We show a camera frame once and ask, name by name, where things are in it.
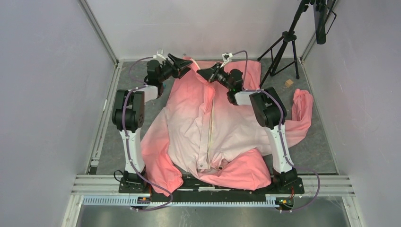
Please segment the pink zip-up jacket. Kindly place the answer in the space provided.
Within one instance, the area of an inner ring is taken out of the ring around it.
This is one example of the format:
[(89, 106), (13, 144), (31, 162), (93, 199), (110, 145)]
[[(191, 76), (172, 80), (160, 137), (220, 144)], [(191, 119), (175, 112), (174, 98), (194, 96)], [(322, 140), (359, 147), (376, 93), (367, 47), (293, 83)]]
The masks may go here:
[[(273, 182), (286, 185), (296, 180), (297, 176), (273, 175), (269, 139), (253, 108), (231, 104), (227, 88), (197, 73), (215, 63), (191, 61), (191, 70), (174, 82), (166, 106), (141, 141), (152, 188), (170, 195), (182, 186), (183, 172), (209, 184), (252, 191)], [(236, 61), (224, 67), (228, 73), (233, 69), (245, 71), (243, 88), (259, 89), (259, 62)], [(291, 119), (285, 117), (288, 148), (306, 137), (313, 103), (309, 91), (295, 90)]]

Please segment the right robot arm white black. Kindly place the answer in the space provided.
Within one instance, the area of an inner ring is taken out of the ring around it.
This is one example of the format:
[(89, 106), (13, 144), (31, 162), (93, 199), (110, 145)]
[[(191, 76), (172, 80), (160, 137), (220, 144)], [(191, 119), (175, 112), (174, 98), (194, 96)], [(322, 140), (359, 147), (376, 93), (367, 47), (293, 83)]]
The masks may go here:
[(279, 193), (285, 193), (292, 187), (289, 176), (297, 176), (297, 171), (289, 155), (285, 135), (284, 105), (273, 88), (245, 90), (243, 89), (243, 73), (233, 69), (224, 71), (221, 64), (211, 68), (197, 70), (209, 83), (218, 82), (228, 89), (227, 98), (234, 105), (249, 105), (258, 124), (265, 130), (273, 157), (273, 187)]

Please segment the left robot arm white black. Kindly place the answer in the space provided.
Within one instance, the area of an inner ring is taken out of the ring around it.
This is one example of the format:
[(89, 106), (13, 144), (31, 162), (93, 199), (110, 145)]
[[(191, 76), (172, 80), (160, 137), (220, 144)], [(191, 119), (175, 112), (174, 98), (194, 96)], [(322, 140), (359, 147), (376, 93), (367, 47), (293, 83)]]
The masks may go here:
[(147, 74), (143, 85), (131, 90), (119, 89), (115, 95), (112, 109), (112, 122), (123, 141), (125, 155), (124, 175), (131, 179), (130, 186), (136, 192), (148, 188), (148, 179), (141, 174), (145, 163), (141, 154), (140, 132), (145, 119), (145, 103), (161, 97), (164, 82), (169, 78), (180, 79), (189, 70), (191, 60), (177, 58), (172, 54), (164, 57), (157, 54), (147, 62)]

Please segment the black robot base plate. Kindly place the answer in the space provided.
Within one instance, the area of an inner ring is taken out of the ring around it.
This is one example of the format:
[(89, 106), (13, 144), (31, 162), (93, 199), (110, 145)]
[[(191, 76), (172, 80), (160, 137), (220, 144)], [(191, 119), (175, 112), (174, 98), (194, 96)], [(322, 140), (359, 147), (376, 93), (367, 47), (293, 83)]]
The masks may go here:
[[(119, 193), (138, 194), (139, 197), (149, 197), (151, 201), (168, 202), (171, 197), (163, 193), (157, 193), (152, 186), (137, 178), (130, 183), (125, 179), (119, 181)], [(202, 182), (191, 175), (183, 176), (181, 187), (172, 192), (172, 202), (196, 201), (263, 201), (267, 196), (283, 196), (285, 198), (296, 194), (304, 194), (304, 184), (301, 178), (284, 186), (279, 183), (271, 183), (267, 187), (257, 190), (240, 190), (220, 186), (214, 186)]]

